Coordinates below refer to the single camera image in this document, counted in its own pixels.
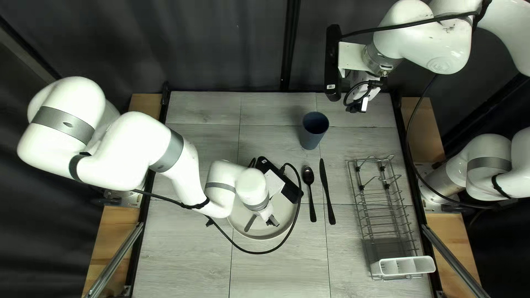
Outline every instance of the black knife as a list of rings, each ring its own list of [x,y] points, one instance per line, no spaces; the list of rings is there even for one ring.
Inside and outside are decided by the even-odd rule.
[[[333,225],[336,223],[335,213],[333,213],[333,208],[331,207],[330,192],[328,189],[328,178],[326,176],[326,168],[324,167],[323,159],[320,159],[320,181],[322,181],[322,186],[324,187],[324,192],[326,193],[326,200],[328,204],[328,218],[330,220],[330,224]]]

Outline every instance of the table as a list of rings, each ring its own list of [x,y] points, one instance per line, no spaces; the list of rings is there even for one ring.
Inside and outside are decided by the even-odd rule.
[[[314,110],[327,115],[331,127],[320,146],[307,151],[298,143],[297,129],[302,116]],[[197,147],[203,185],[211,162],[218,159],[247,165],[264,155],[276,165],[290,162],[299,170],[311,166],[317,177],[312,185],[317,222],[310,222],[304,197],[297,225],[284,246],[254,256],[234,249],[213,227],[206,228],[199,213],[153,199],[136,274],[136,298],[431,297],[427,277],[372,281],[359,234],[345,161],[395,154],[396,172],[405,172],[388,94],[378,95],[368,113],[352,115],[322,93],[172,92],[166,124]],[[333,226],[325,218],[318,179],[321,157],[337,219]],[[407,180],[399,183],[412,208]],[[175,198],[170,182],[160,175],[153,192]],[[248,249],[271,248],[279,242],[251,241],[234,232],[226,220],[218,222]],[[413,230],[418,233],[415,222]]]

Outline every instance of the white utensil holder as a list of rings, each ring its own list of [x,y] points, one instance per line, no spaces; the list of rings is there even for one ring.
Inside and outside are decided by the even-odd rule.
[[[409,274],[423,274],[436,271],[431,256],[403,257],[381,259],[371,264],[373,276],[403,276]]]

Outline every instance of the plate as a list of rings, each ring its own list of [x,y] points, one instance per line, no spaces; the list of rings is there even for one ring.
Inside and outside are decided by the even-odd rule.
[[[279,226],[267,225],[259,216],[254,220],[248,232],[245,226],[252,217],[252,211],[248,210],[239,197],[234,198],[232,213],[227,218],[230,225],[241,235],[254,240],[269,240],[276,238],[289,230],[293,223],[297,204],[291,203],[282,193],[274,195],[269,204],[272,204],[273,215],[280,223]]]

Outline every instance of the tile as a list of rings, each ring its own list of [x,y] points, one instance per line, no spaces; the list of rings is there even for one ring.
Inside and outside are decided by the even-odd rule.
[[[228,235],[226,220],[216,220]],[[207,219],[171,203],[149,205],[134,296],[228,297],[232,245]]]
[[[330,225],[326,221],[332,298],[432,297],[426,275],[406,281],[373,281],[363,249],[355,206],[333,205],[333,210],[337,224]]]
[[[266,255],[249,255],[234,248],[230,297],[330,297],[323,205],[316,205],[316,223],[302,204],[289,239]],[[234,241],[252,250],[267,250],[282,239],[255,241],[234,232]]]
[[[328,117],[330,126],[396,127],[394,110],[388,93],[379,93],[370,100],[366,113],[346,112],[342,99],[332,102],[324,93],[316,94],[316,105],[317,111]]]
[[[169,128],[190,140],[199,154],[199,175],[204,188],[211,163],[216,160],[237,162],[239,125],[168,124]],[[153,193],[178,199],[171,181],[157,173]]]
[[[311,185],[313,202],[323,203],[322,183],[320,182],[320,151],[319,148],[306,150],[298,140],[298,126],[247,126],[242,125],[239,137],[239,164],[248,164],[253,157],[265,156],[276,167],[284,163],[292,164],[300,175],[305,165],[310,166],[315,174],[315,182]],[[292,170],[286,169],[287,177],[298,184]],[[303,203],[309,202],[309,188],[302,181]]]
[[[294,125],[316,111],[315,93],[242,93],[241,125]]]
[[[402,190],[401,196],[406,205],[412,205],[410,188],[405,172],[405,164],[397,129],[394,127],[330,127],[320,142],[321,156],[324,159],[331,202],[334,204],[354,204],[354,193],[351,187],[347,160],[365,159],[368,156],[385,157],[394,154],[392,160],[394,173],[401,174],[397,183]],[[363,181],[378,175],[377,169],[365,172],[362,168]],[[382,187],[375,180],[370,187]]]
[[[238,125],[241,113],[238,92],[171,92],[166,124]]]

